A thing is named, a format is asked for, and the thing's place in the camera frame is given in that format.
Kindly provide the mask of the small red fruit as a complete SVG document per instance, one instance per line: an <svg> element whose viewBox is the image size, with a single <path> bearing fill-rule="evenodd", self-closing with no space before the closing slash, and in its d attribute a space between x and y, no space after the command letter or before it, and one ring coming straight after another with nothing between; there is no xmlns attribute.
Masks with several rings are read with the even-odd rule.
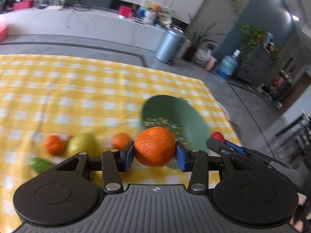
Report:
<svg viewBox="0 0 311 233"><path fill-rule="evenodd" d="M225 138L224 136L222 135L222 133L218 132L218 131L215 131L213 132L211 135L210 135L210 138L212 139L215 139L221 143L225 143Z"/></svg>

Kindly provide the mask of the yellow green pear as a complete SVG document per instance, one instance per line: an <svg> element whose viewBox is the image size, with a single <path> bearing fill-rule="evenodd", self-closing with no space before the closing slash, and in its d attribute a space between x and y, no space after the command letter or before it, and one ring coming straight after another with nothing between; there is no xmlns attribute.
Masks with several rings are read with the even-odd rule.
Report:
<svg viewBox="0 0 311 233"><path fill-rule="evenodd" d="M80 152L86 152L90 157L100 154L98 144L93 134L80 133L69 140L66 147L66 156L71 157Z"/></svg>

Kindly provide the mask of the green ceramic bowl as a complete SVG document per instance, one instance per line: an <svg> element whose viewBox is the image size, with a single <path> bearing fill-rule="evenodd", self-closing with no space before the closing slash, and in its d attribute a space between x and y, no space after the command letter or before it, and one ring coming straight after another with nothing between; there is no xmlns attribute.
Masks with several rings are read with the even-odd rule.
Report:
<svg viewBox="0 0 311 233"><path fill-rule="evenodd" d="M210 130L202 116L182 98L156 95L142 106L139 119L141 132L151 127L170 131L176 142L187 150L201 150L208 154L206 142ZM179 169L175 156L166 166Z"/></svg>

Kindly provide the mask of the large orange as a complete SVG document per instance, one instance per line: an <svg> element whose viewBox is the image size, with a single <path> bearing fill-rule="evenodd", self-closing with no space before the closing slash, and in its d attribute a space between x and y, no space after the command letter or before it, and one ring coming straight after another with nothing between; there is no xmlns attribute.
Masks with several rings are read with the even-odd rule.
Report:
<svg viewBox="0 0 311 233"><path fill-rule="evenodd" d="M136 160L147 167L164 167L176 153L173 134L163 127L142 131L134 141Z"/></svg>

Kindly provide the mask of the green cucumber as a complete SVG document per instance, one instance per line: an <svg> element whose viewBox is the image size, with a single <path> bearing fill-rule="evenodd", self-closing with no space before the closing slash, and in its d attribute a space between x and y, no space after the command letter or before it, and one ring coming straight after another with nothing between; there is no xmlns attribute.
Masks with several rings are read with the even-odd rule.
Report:
<svg viewBox="0 0 311 233"><path fill-rule="evenodd" d="M47 170L53 168L55 166L54 163L49 162L40 157L34 157L30 159L30 167L34 170L37 174L42 174Z"/></svg>

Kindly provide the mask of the small orange middle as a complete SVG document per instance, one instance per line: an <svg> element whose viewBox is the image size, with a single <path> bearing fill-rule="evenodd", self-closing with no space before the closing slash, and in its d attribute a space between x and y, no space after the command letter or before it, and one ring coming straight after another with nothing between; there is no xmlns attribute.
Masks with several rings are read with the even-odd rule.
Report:
<svg viewBox="0 0 311 233"><path fill-rule="evenodd" d="M111 145L113 149L122 150L131 140L127 133L117 133L112 137Z"/></svg>

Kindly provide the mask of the small orange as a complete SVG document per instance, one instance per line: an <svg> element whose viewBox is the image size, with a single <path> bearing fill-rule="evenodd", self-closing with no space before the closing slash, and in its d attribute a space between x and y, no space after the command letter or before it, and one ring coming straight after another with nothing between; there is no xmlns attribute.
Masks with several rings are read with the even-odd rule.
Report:
<svg viewBox="0 0 311 233"><path fill-rule="evenodd" d="M131 140L127 133L117 133L112 137L111 145L113 149L122 150Z"/></svg>
<svg viewBox="0 0 311 233"><path fill-rule="evenodd" d="M62 156L66 152L66 142L61 140L59 136L50 135L44 142L44 147L48 154L52 156Z"/></svg>

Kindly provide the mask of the small orange left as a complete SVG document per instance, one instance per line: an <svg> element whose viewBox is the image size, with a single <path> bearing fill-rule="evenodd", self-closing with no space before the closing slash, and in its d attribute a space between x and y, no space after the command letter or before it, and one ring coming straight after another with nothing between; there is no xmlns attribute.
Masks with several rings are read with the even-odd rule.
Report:
<svg viewBox="0 0 311 233"><path fill-rule="evenodd" d="M62 156L66 152L66 142L61 140L59 136L50 135L44 142L44 147L48 154L52 156Z"/></svg>

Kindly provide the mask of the yellow white checkered tablecloth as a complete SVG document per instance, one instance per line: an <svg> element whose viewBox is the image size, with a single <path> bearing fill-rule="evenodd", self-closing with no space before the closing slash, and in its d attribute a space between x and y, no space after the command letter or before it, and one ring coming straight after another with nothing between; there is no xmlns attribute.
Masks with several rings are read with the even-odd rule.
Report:
<svg viewBox="0 0 311 233"><path fill-rule="evenodd" d="M34 175L33 157L54 163L50 135L92 133L100 151L117 133L136 136L144 102L154 95L183 98L211 131L239 139L209 88L198 79L111 61L70 56L1 56L1 232L20 225L15 190Z"/></svg>

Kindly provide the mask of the pink stool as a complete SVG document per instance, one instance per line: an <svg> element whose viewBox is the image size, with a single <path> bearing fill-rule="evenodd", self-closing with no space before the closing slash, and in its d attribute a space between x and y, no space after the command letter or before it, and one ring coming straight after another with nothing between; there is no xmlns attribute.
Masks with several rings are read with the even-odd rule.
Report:
<svg viewBox="0 0 311 233"><path fill-rule="evenodd" d="M217 60L213 56L210 56L209 59L207 60L206 64L205 64L205 69L207 71L211 71L211 70L213 70L213 68L216 64L217 64Z"/></svg>

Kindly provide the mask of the white plastic bag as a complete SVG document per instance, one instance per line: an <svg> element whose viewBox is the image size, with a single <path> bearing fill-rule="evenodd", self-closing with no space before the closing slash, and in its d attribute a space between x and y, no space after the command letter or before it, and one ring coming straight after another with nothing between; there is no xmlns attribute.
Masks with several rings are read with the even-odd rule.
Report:
<svg viewBox="0 0 311 233"><path fill-rule="evenodd" d="M205 66L207 61L210 59L210 56L211 56L210 49L207 50L198 49L193 59L193 62L198 65Z"/></svg>

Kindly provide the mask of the grey metal trash bin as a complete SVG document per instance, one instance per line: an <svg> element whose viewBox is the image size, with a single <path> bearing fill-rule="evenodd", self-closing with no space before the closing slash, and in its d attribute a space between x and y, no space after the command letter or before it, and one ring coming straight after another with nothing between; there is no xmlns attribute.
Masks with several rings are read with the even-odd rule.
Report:
<svg viewBox="0 0 311 233"><path fill-rule="evenodd" d="M155 58L162 63L172 65L178 51L186 40L183 30L171 27L157 49Z"/></svg>

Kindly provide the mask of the trailing green pothos plant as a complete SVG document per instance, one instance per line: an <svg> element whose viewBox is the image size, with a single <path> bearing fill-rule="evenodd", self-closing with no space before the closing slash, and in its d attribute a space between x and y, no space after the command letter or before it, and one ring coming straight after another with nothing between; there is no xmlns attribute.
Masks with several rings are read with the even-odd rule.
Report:
<svg viewBox="0 0 311 233"><path fill-rule="evenodd" d="M241 51L238 60L244 62L258 44L263 44L268 33L267 29L257 25L243 24L242 38L239 45Z"/></svg>

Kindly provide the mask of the red box on console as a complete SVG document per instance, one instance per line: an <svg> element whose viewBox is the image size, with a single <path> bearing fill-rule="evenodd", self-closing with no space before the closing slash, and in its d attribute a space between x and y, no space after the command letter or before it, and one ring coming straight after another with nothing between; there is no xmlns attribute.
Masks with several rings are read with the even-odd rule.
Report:
<svg viewBox="0 0 311 233"><path fill-rule="evenodd" d="M118 10L118 15L128 18L132 13L132 8L129 6L121 5Z"/></svg>

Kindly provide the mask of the teddy bear decoration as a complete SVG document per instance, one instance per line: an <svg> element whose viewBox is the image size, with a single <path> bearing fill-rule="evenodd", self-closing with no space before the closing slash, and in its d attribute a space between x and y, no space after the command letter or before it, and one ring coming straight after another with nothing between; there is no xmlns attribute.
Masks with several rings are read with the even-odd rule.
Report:
<svg viewBox="0 0 311 233"><path fill-rule="evenodd" d="M158 3L152 2L148 7L147 11L151 14L159 15L164 13L164 9Z"/></svg>

